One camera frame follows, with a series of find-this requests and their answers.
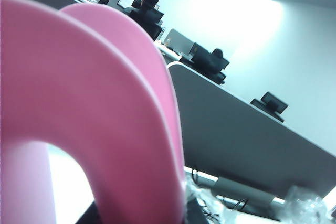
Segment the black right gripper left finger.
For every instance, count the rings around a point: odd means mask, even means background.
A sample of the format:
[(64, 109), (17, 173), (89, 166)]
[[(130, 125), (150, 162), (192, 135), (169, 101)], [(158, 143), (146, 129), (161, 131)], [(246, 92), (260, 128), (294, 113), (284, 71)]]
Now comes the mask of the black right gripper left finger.
[(76, 224), (103, 224), (96, 202), (93, 201)]

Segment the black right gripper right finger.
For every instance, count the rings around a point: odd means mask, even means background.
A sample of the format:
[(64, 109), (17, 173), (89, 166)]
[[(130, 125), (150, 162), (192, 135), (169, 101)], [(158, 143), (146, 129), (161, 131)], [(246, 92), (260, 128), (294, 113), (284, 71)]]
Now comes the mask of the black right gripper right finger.
[(207, 188), (199, 187), (191, 177), (185, 181), (185, 223), (223, 223), (224, 206)]

